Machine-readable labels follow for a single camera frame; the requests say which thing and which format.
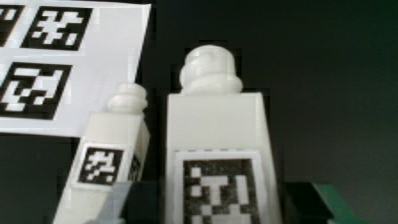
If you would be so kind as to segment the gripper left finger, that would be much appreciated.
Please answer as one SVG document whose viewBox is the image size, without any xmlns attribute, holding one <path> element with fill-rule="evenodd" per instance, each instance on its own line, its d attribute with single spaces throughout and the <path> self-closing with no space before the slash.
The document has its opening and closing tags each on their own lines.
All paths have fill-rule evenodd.
<svg viewBox="0 0 398 224">
<path fill-rule="evenodd" d="M 100 214 L 84 224 L 158 224 L 158 185 L 155 181 L 112 186 Z"/>
</svg>

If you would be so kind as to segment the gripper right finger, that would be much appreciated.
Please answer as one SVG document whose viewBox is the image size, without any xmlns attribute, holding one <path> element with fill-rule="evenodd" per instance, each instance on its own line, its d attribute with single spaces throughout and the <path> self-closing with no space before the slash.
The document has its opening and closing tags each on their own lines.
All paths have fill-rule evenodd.
<svg viewBox="0 0 398 224">
<path fill-rule="evenodd" d="M 370 224 L 356 215 L 334 186 L 316 182 L 286 182 L 284 224 Z"/>
</svg>

